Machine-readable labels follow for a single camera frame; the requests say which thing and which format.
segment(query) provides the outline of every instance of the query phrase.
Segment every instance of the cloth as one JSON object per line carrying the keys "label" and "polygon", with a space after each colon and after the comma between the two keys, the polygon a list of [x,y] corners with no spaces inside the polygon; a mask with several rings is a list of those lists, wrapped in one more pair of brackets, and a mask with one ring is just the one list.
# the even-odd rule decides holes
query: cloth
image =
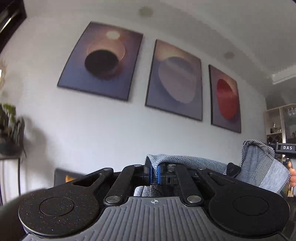
{"label": "cloth", "polygon": [[[241,172],[236,179],[251,185],[280,193],[290,179],[290,172],[274,159],[273,148],[250,139],[242,145],[242,157],[239,163]],[[134,196],[165,196],[168,186],[157,184],[157,166],[163,162],[182,164],[191,169],[206,167],[221,174],[226,174],[227,164],[192,156],[169,156],[164,154],[148,155],[152,164],[152,185],[137,187]]]}

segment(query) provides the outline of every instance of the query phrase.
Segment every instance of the metal screw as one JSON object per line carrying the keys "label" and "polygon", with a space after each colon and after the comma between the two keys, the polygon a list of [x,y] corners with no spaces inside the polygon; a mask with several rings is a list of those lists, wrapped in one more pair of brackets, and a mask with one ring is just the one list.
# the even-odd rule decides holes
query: metal screw
{"label": "metal screw", "polygon": [[202,200],[202,198],[200,196],[196,196],[196,195],[192,195],[187,197],[187,201],[190,203],[197,203],[200,202]]}
{"label": "metal screw", "polygon": [[120,201],[120,197],[119,196],[109,196],[106,197],[106,202],[108,203],[117,203]]}

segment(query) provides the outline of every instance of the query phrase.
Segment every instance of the red oval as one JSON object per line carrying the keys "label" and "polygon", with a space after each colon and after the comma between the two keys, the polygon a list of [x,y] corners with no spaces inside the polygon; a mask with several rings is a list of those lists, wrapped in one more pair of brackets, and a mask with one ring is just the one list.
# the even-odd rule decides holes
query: red oval
{"label": "red oval", "polygon": [[239,106],[238,96],[223,79],[219,79],[217,82],[217,101],[220,113],[225,119],[235,116]]}

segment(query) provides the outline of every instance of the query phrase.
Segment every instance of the painting with pink oval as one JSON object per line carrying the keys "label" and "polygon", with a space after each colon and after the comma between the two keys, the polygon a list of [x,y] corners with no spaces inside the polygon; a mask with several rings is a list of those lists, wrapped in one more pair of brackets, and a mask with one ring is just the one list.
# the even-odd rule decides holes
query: painting with pink oval
{"label": "painting with pink oval", "polygon": [[57,86],[127,101],[142,38],[124,28],[90,22]]}
{"label": "painting with pink oval", "polygon": [[156,40],[146,106],[201,121],[200,59],[176,46]]}
{"label": "painting with pink oval", "polygon": [[209,65],[212,125],[241,133],[241,115],[237,82]]}

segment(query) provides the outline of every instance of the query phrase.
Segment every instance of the striped fabric trim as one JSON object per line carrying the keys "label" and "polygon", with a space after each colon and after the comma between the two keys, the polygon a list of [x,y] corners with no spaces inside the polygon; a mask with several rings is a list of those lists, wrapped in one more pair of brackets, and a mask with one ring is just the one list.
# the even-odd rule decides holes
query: striped fabric trim
{"label": "striped fabric trim", "polygon": [[[249,184],[259,187],[274,162],[275,152],[274,152],[273,148],[267,146],[266,144],[264,144],[260,141],[257,141],[254,139],[246,140],[242,145],[242,150],[241,150],[242,157],[241,157],[241,161],[239,163],[239,167],[242,167],[242,165],[247,157],[248,148],[250,145],[256,145],[256,146],[260,147],[266,154],[265,157],[263,158],[263,160],[260,162],[259,166],[257,167],[256,171],[254,172],[252,178],[249,181]],[[285,180],[285,182],[283,183],[281,188],[277,191],[278,194],[285,187],[285,185],[289,182],[290,176],[291,175],[289,174],[289,176],[287,177],[287,179]]]}

